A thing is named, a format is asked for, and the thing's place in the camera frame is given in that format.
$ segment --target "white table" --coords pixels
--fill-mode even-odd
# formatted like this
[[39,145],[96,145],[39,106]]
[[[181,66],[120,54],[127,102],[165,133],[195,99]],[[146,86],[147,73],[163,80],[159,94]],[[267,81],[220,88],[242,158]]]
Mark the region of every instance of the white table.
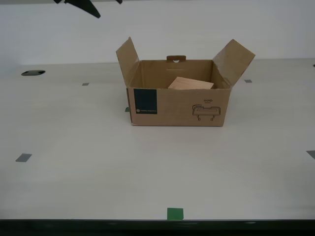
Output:
[[315,219],[314,63],[253,61],[224,127],[132,126],[117,63],[23,66],[0,79],[0,218]]

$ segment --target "black object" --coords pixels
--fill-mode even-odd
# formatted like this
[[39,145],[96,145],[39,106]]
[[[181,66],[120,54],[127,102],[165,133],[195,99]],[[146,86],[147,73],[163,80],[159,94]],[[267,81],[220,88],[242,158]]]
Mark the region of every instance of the black object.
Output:
[[0,220],[0,235],[305,236],[315,220]]
[[21,75],[23,76],[35,76],[35,75],[42,75],[44,74],[46,71],[44,70],[28,70],[23,72]]
[[[60,3],[62,0],[54,0],[55,3]],[[119,4],[123,2],[123,0],[116,0]],[[80,9],[90,13],[91,15],[100,18],[100,13],[95,8],[93,3],[90,0],[64,0],[65,3],[70,3]]]
[[157,114],[157,90],[134,88],[134,103],[137,114]]

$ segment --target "cardboard box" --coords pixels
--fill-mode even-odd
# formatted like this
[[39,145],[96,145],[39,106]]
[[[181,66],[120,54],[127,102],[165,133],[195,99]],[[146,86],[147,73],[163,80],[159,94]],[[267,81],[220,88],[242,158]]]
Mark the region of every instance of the cardboard box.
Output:
[[[139,60],[131,38],[117,51],[133,125],[223,126],[232,87],[255,54],[231,40],[213,60]],[[176,77],[214,83],[211,89],[168,89]]]

